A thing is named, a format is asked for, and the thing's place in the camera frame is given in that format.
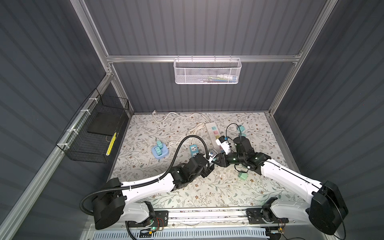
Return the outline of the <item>teal power strip with USB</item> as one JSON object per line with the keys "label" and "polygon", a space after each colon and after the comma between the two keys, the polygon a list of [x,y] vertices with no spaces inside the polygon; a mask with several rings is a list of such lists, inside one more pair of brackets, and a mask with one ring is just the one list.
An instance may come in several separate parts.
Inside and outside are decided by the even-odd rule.
{"label": "teal power strip with USB", "polygon": [[190,153],[192,157],[196,156],[199,152],[200,151],[197,145],[190,145]]}

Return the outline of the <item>green charger cube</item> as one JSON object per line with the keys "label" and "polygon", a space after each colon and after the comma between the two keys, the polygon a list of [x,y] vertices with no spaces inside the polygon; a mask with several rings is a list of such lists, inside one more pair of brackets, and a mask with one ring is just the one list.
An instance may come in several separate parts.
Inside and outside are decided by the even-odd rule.
{"label": "green charger cube", "polygon": [[247,173],[239,173],[239,174],[238,174],[238,177],[239,177],[241,180],[245,181],[245,180],[248,178],[248,174],[247,174]]}

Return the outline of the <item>light blue square power socket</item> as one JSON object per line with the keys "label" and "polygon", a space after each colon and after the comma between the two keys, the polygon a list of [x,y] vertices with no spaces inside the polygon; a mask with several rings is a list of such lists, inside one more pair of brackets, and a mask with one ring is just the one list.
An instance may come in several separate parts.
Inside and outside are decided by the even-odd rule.
{"label": "light blue square power socket", "polygon": [[160,160],[162,158],[165,158],[169,155],[169,149],[166,145],[163,145],[162,148],[158,146],[154,146],[151,148],[152,154],[155,157],[155,159]]}

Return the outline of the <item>white multicolour power strip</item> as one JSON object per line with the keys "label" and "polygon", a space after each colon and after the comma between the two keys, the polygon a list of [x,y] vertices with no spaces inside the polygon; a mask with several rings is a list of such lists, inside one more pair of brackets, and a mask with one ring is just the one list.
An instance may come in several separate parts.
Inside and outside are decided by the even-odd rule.
{"label": "white multicolour power strip", "polygon": [[216,140],[221,137],[221,133],[216,125],[216,123],[206,123],[205,124],[207,133],[209,135],[209,138],[212,142],[213,148],[216,150],[216,152],[220,153],[222,151],[222,148],[216,143]]}

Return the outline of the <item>teal charger cube front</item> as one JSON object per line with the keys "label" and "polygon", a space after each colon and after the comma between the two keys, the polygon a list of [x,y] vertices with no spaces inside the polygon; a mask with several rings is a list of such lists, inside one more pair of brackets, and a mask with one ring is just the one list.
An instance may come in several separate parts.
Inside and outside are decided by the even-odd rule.
{"label": "teal charger cube front", "polygon": [[161,149],[159,149],[159,148],[155,148],[155,151],[156,151],[156,153],[157,153],[158,156],[160,156],[160,155],[162,154],[162,151],[161,151]]}

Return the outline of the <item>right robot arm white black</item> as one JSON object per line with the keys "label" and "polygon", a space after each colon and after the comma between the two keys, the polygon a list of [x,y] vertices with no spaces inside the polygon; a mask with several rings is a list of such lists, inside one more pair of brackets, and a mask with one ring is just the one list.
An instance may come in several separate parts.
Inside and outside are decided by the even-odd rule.
{"label": "right robot arm white black", "polygon": [[340,226],[345,225],[344,219],[349,211],[336,184],[330,181],[322,183],[284,167],[270,156],[255,152],[245,137],[234,139],[235,151],[224,136],[216,139],[216,144],[223,151],[210,158],[214,164],[223,168],[242,165],[248,171],[276,181],[303,199],[302,203],[296,203],[269,198],[257,213],[265,223],[281,219],[299,220],[311,223],[326,235],[334,235]]}

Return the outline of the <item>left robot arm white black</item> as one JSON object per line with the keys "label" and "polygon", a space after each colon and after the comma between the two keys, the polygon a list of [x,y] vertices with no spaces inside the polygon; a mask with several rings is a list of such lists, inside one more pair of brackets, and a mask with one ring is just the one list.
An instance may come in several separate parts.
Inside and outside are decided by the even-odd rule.
{"label": "left robot arm white black", "polygon": [[103,192],[91,197],[95,228],[106,229],[120,219],[149,225],[155,218],[151,203],[138,201],[160,193],[169,193],[185,188],[198,177],[205,178],[213,170],[213,158],[208,159],[202,154],[196,154],[185,164],[171,167],[163,179],[160,176],[137,182],[119,182],[118,178],[108,181],[103,186]]}

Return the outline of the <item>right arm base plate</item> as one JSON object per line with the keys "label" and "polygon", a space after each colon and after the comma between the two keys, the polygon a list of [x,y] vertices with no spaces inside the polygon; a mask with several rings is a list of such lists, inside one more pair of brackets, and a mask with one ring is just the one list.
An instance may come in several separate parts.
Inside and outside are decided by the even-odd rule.
{"label": "right arm base plate", "polygon": [[263,208],[246,209],[249,224],[287,224],[288,218],[278,218],[271,210]]}

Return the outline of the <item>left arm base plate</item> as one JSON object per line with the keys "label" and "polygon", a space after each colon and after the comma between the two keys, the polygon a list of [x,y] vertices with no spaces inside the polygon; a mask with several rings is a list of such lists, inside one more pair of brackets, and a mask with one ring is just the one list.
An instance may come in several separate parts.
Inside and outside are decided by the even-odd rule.
{"label": "left arm base plate", "polygon": [[150,217],[142,223],[129,222],[130,228],[144,228],[144,227],[167,227],[169,219],[169,211],[154,211],[154,215],[150,214]]}

